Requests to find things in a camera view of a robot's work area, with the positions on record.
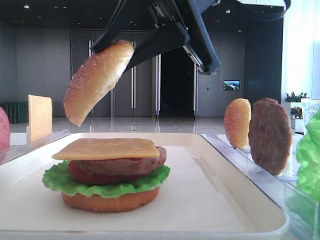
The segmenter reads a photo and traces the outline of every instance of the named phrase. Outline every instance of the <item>reflective floor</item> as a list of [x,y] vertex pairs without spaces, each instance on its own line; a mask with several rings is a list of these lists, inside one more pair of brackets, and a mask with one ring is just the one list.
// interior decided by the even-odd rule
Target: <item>reflective floor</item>
[[[11,124],[12,133],[25,133],[27,123]],[[163,132],[197,133],[211,131],[224,134],[223,119],[212,118],[153,118],[153,117],[87,117],[81,127],[69,122],[65,117],[53,118],[53,131],[67,129],[69,133],[83,132]]]

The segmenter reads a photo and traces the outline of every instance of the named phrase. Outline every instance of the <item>top bun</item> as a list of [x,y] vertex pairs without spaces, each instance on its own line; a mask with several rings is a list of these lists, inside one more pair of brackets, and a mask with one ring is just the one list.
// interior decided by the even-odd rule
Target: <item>top bun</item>
[[251,105],[247,99],[233,100],[225,110],[224,129],[230,144],[238,149],[249,145],[248,133],[251,118]]
[[91,109],[115,87],[134,51],[129,41],[116,41],[84,62],[73,76],[63,101],[70,122],[82,125]]

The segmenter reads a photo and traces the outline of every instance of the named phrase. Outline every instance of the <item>beef patty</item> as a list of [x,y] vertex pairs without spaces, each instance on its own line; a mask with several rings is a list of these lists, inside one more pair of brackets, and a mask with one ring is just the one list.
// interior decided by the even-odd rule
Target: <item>beef patty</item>
[[121,158],[112,160],[79,160],[77,166],[88,175],[141,175],[161,167],[167,159],[167,150],[157,147],[159,157]]

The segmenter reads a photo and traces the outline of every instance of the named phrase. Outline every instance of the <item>tray rim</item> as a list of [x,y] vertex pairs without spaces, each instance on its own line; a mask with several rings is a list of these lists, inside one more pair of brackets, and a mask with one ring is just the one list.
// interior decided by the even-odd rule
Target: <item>tray rim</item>
[[[27,155],[33,151],[36,151],[38,149],[41,149],[42,147],[45,147],[47,145],[50,145],[51,143],[54,143],[56,141],[59,141],[61,139],[65,139],[66,137],[75,136],[75,135],[83,135],[83,134],[129,134],[129,135],[144,135],[144,134],[152,134],[152,135],[192,135],[192,136],[199,136],[204,140],[207,144],[210,145],[210,147],[214,148],[220,155],[223,156],[225,160],[227,160],[233,167],[235,167],[238,171],[241,172],[242,175],[244,175],[249,182],[251,182],[260,192],[262,192],[270,201],[272,201],[273,204],[276,205],[276,207],[279,208],[279,210],[282,211],[284,215],[284,224],[275,230],[272,231],[266,231],[266,232],[219,232],[219,231],[74,231],[74,230],[0,230],[0,236],[18,236],[23,235],[26,237],[28,236],[54,236],[59,235],[61,237],[72,237],[72,236],[79,236],[79,234],[82,234],[81,236],[85,237],[106,237],[106,236],[119,236],[119,237],[125,237],[125,236],[131,236],[131,237],[151,237],[151,236],[157,236],[159,238],[162,237],[197,237],[197,238],[212,238],[212,237],[225,237],[225,235],[228,235],[228,238],[236,238],[236,237],[257,237],[258,238],[264,238],[267,237],[266,235],[274,235],[274,236],[281,236],[281,232],[289,231],[289,225],[290,225],[290,218],[288,213],[277,203],[275,202],[269,195],[265,193],[252,179],[250,179],[237,165],[235,165],[228,157],[226,157],[214,144],[212,144],[206,137],[204,137],[202,134],[199,133],[192,133],[192,132],[77,132],[77,133],[67,133],[63,135],[62,137],[59,137],[57,139],[54,139],[50,142],[47,142],[46,144],[40,145],[39,147],[33,148],[31,151],[26,152],[23,155],[18,156],[17,158],[20,158],[24,155]],[[218,141],[225,144],[221,139],[216,137]]]

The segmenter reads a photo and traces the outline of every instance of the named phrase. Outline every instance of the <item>red tomato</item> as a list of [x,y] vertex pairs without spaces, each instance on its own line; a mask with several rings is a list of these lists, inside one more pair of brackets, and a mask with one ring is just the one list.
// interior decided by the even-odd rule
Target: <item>red tomato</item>
[[139,175],[88,175],[84,173],[78,166],[76,161],[71,161],[68,164],[68,172],[78,182],[90,185],[104,185],[129,182],[137,180],[147,174]]
[[10,146],[10,123],[9,118],[0,107],[0,151]]

